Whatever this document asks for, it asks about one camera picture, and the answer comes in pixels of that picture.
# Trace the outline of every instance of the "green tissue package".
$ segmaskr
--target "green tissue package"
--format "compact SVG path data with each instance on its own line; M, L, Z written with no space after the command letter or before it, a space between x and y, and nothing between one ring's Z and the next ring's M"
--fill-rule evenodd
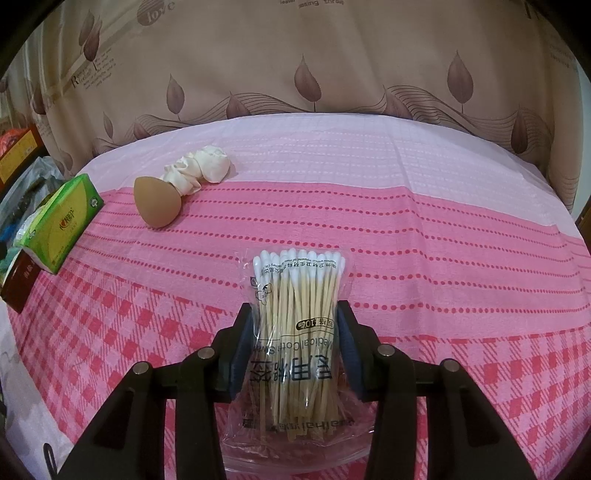
M14 244L41 268L55 274L103 205L89 176L78 175L27 219Z

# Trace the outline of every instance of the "white cloth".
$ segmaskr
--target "white cloth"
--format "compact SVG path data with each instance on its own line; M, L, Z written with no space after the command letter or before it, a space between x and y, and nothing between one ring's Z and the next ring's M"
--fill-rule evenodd
M172 165L164 167L161 180L171 183L181 195L191 195L201 190L199 181L220 183L230 169L230 159L225 152L212 145L196 152L189 152Z

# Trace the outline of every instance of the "clear plastic bag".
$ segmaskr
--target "clear plastic bag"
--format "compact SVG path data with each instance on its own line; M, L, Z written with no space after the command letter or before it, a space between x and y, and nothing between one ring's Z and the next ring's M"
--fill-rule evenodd
M367 454L374 415L347 384L336 321L351 270L337 251L245 255L255 348L222 437L226 468L288 475Z

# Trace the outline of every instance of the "pink fabric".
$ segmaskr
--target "pink fabric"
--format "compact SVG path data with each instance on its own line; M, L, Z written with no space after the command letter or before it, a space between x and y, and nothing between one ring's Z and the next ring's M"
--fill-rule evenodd
M553 478L591 423L591 257L555 226L405 187L236 181L187 198L152 231L131 189L103 197L59 275L43 273L23 314L10 314L23 362L72 440L134 362L179 361L233 322L242 252L292 245L351 252L359 321L413 358L466 366L539 478ZM165 439L170 467L170 429Z

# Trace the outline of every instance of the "brown box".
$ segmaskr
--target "brown box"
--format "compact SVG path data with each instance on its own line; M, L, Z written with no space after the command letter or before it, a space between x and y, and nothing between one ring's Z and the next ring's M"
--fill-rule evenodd
M22 310L31 294L41 267L24 251L20 251L6 274L0 297L17 313Z

